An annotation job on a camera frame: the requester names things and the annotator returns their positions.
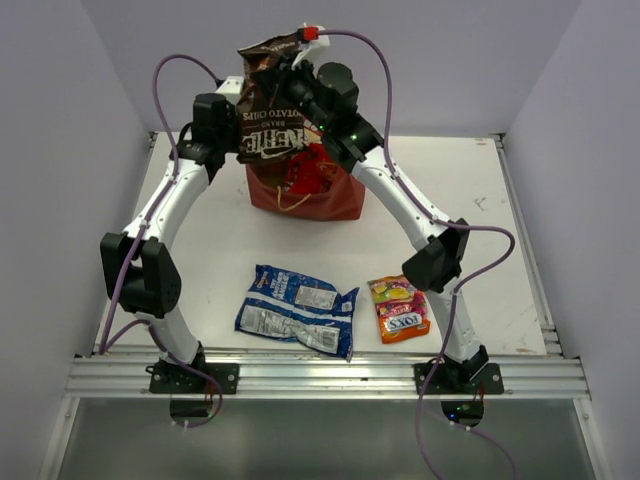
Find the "brown kettle chips bag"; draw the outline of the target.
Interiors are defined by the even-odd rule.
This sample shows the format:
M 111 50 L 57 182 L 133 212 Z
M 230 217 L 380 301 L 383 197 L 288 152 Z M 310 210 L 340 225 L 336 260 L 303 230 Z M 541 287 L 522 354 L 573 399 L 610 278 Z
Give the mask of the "brown kettle chips bag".
M 258 164 L 283 160 L 306 147 L 304 119 L 284 99 L 264 95 L 253 74 L 271 70 L 278 61 L 299 52 L 294 34 L 278 35 L 238 51 L 244 86 L 236 111 L 239 122 L 237 161 Z

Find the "red assorted candy bag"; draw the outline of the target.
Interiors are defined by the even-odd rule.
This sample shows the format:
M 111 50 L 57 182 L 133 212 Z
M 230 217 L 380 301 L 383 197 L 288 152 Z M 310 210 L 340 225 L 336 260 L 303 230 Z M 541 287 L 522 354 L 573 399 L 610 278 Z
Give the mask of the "red assorted candy bag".
M 299 194 L 327 192 L 338 172 L 338 165 L 320 143 L 310 143 L 287 163 L 284 190 Z

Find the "red paper bag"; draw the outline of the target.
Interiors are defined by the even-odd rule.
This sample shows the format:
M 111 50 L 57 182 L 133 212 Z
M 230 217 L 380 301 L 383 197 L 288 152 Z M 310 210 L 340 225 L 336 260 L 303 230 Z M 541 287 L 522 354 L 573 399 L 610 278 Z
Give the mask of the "red paper bag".
M 246 175 L 251 204 L 265 211 L 314 221 L 344 221 L 360 218 L 365 187 L 338 164 L 331 188 L 320 194 L 299 195 L 284 190 L 288 161 L 248 164 Z

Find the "blue white snack bag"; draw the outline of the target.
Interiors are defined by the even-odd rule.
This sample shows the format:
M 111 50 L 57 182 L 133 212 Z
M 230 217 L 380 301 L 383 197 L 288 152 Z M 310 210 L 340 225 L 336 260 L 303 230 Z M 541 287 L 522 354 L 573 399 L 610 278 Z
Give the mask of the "blue white snack bag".
M 346 293 L 298 272 L 257 265 L 236 315 L 235 330 L 279 342 L 297 343 L 350 361 L 359 289 Z

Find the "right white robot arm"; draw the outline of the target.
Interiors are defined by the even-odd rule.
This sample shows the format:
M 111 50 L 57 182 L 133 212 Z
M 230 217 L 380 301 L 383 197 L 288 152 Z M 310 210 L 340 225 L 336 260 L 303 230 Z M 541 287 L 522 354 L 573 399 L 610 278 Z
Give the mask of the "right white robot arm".
M 469 226 L 451 221 L 427 202 L 400 167 L 385 155 L 386 143 L 358 111 L 359 88 L 351 70 L 329 62 L 315 70 L 308 61 L 289 61 L 261 70 L 252 79 L 262 96 L 284 100 L 321 133 L 330 158 L 384 205 L 409 238 L 415 254 L 402 265 L 405 278 L 424 292 L 443 330 L 443 373 L 457 392 L 481 380 L 489 362 L 457 287 Z

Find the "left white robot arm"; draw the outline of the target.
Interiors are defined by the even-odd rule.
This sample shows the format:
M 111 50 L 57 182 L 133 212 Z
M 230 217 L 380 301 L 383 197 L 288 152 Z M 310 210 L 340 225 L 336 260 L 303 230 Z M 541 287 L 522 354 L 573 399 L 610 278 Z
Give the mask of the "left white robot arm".
M 100 351 L 108 349 L 115 307 L 120 306 L 149 329 L 161 359 L 176 364 L 173 381 L 189 393 L 205 386 L 208 369 L 195 360 L 201 344 L 178 306 L 182 280 L 171 248 L 191 207 L 237 146 L 239 98 L 238 93 L 220 90 L 195 97 L 191 136 L 169 138 L 169 162 L 151 198 L 121 233 L 107 233 L 100 242 L 111 300 Z

